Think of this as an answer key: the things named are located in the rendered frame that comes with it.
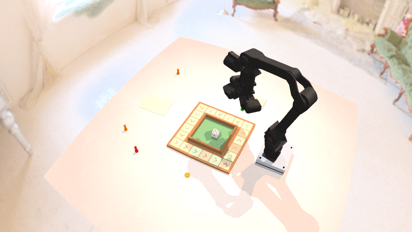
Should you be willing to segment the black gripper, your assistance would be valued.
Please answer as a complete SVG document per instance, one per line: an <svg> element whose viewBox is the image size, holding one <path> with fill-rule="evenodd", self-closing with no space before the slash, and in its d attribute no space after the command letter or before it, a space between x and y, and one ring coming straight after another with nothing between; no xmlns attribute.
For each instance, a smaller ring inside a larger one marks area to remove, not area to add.
<svg viewBox="0 0 412 232"><path fill-rule="evenodd" d="M246 113L253 113L253 112L260 112L261 111L261 104L259 100L255 99L253 94L255 94L254 86L256 86L256 82L253 83L244 83L240 79L240 75L232 75L230 77L230 82L235 81L235 78L238 79L238 83L243 88L243 94L239 97L240 105L242 110L245 110Z"/></svg>

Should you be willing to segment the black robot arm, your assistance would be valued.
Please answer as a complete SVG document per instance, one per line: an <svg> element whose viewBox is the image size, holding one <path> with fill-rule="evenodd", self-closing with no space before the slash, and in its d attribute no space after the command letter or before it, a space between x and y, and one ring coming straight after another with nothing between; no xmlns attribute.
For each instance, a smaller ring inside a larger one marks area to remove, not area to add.
<svg viewBox="0 0 412 232"><path fill-rule="evenodd" d="M255 48L242 52L240 56L230 51L223 63L234 72L240 72L240 79L244 83L253 83L256 76L261 74L259 70L261 69L285 79L289 84L290 93L294 99L292 108L280 123L277 120L264 132L265 148L262 156L274 163L279 157L283 145L287 143L285 135L287 128L317 101L315 89L298 68L268 58ZM304 87L301 92L298 90L297 81ZM235 100L243 94L243 88L238 83L237 78L223 86L223 90L228 99Z"/></svg>

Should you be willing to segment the white die with black pips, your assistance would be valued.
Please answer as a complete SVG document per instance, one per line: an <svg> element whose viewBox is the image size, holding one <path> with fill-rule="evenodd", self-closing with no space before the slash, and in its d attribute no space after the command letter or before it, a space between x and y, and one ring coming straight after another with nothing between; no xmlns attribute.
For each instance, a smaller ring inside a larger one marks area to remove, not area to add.
<svg viewBox="0 0 412 232"><path fill-rule="evenodd" d="M220 130L214 129L214 130L212 131L211 136L212 136L213 138L217 138L217 137L219 136L219 134L220 134Z"/></svg>

